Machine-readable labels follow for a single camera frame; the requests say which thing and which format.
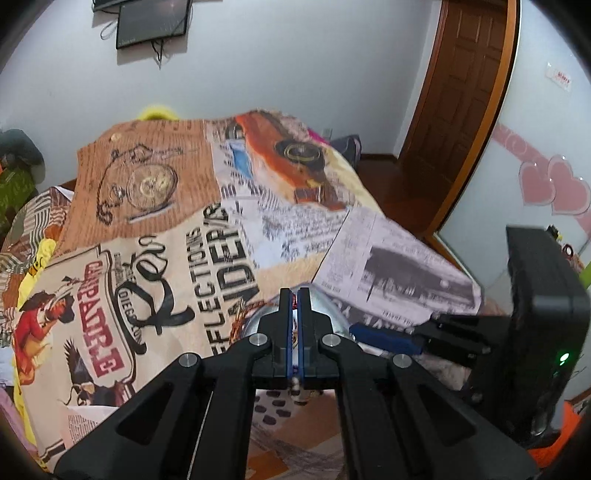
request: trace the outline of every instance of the door frame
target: door frame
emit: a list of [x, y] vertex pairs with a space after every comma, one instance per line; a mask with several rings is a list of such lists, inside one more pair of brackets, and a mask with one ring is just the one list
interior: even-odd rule
[[[435, 66], [437, 63], [437, 59], [439, 57], [439, 50], [441, 47], [441, 41], [443, 39], [443, 30], [445, 28], [445, 20], [447, 18], [449, 1], [450, 0], [442, 0], [441, 2], [439, 24], [437, 25], [435, 42], [433, 44], [433, 51], [431, 52], [431, 58], [429, 60], [429, 65], [427, 68], [427, 73], [425, 75], [425, 81], [423, 83], [421, 95], [419, 96], [419, 100], [417, 103], [417, 108], [414, 112], [413, 120], [408, 129], [408, 133], [406, 139], [404, 140], [404, 145], [402, 146], [402, 151], [400, 153], [400, 159], [402, 161], [404, 161], [404, 156], [410, 148], [410, 140], [414, 135], [414, 131], [417, 127], [418, 120], [423, 111], [425, 101], [427, 100], [427, 94], [431, 86], [433, 73], [435, 71]], [[447, 196], [445, 197], [443, 203], [437, 210], [435, 217], [427, 227], [427, 230], [423, 233], [423, 240], [427, 244], [429, 244], [429, 246], [435, 249], [439, 254], [442, 254], [447, 260], [449, 260], [456, 266], [459, 266], [457, 261], [449, 252], [445, 244], [443, 244], [441, 240], [439, 240], [438, 236], [436, 235], [436, 232], [443, 226], [443, 223], [447, 219], [448, 215], [451, 213], [457, 200], [462, 194], [464, 187], [467, 185], [468, 180], [470, 179], [470, 176], [474, 171], [478, 163], [478, 160], [480, 159], [480, 156], [482, 155], [482, 152], [488, 143], [488, 139], [491, 136], [492, 129], [496, 124], [496, 119], [499, 115], [499, 111], [501, 110], [501, 105], [505, 98], [505, 92], [509, 84], [509, 80], [511, 78], [513, 62], [515, 60], [515, 52], [517, 50], [517, 39], [519, 30], [518, 1], [519, 0], [507, 1], [507, 21], [505, 26], [505, 37], [503, 40], [503, 50], [501, 53], [501, 60], [499, 62], [499, 69], [496, 74], [495, 83], [492, 87], [491, 97], [489, 99], [488, 105], [486, 106], [484, 116], [482, 117], [482, 122], [480, 123], [480, 127], [476, 132], [476, 136], [474, 137], [474, 142], [472, 142], [472, 146], [470, 147], [470, 150], [466, 155], [466, 160], [464, 161], [462, 168], [458, 172], [456, 179], [452, 183], [452, 186]], [[489, 3], [494, 5], [498, 4], [497, 2], [491, 1], [489, 1]]]

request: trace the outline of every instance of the wooden door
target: wooden door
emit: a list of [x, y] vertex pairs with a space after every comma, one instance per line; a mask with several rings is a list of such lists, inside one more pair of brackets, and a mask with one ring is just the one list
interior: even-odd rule
[[407, 200], [423, 212], [416, 233], [425, 232], [435, 217], [481, 127], [503, 54], [506, 19], [506, 5], [442, 4], [431, 64], [400, 155]]

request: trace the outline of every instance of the blue handle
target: blue handle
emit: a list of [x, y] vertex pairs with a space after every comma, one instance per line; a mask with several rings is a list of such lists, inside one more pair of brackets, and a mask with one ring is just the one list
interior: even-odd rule
[[349, 327], [349, 333], [355, 337], [357, 342], [387, 352], [406, 353], [407, 355], [420, 355], [423, 353], [423, 347], [413, 342], [411, 335], [397, 330], [377, 329], [363, 323], [355, 323]]

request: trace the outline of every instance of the striped fabric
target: striped fabric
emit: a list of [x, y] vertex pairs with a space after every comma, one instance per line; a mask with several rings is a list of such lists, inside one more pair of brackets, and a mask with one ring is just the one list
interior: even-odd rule
[[0, 323], [5, 321], [4, 310], [17, 306], [18, 281], [11, 282], [11, 277], [28, 271], [49, 226], [54, 227], [57, 240], [69, 208], [70, 201], [59, 190], [50, 188], [18, 212], [0, 252]]

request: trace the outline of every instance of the television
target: television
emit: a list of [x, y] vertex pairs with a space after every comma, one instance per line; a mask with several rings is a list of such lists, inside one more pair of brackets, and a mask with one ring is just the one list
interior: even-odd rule
[[126, 0], [92, 0], [92, 11], [98, 12], [99, 10], [104, 10], [108, 7], [120, 5], [125, 1]]
[[191, 0], [132, 0], [119, 7], [116, 48], [185, 35]]

